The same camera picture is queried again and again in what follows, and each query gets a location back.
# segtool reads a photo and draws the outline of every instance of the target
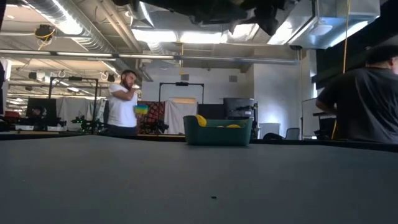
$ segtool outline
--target yellow ball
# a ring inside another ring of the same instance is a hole
[[[230,124],[227,126],[227,128],[240,128],[240,126],[237,124]]]
[[[199,126],[206,127],[207,121],[202,115],[198,114],[198,115],[195,115],[195,117],[197,117]]]

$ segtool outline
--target rainbow-colored object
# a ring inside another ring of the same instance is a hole
[[[134,107],[134,112],[136,114],[147,114],[148,113],[148,105],[137,105]]]

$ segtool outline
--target dark t-shirt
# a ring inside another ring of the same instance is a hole
[[[337,106],[338,138],[398,144],[398,75],[360,68],[335,78],[319,101]]]

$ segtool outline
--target green bin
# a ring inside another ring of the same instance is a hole
[[[201,127],[195,116],[184,117],[185,139],[188,144],[199,146],[247,146],[250,142],[252,119],[207,120]],[[241,128],[217,128],[237,124]]]

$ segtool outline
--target gray tabletop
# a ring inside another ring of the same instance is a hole
[[[398,154],[0,141],[0,223],[398,223]]]

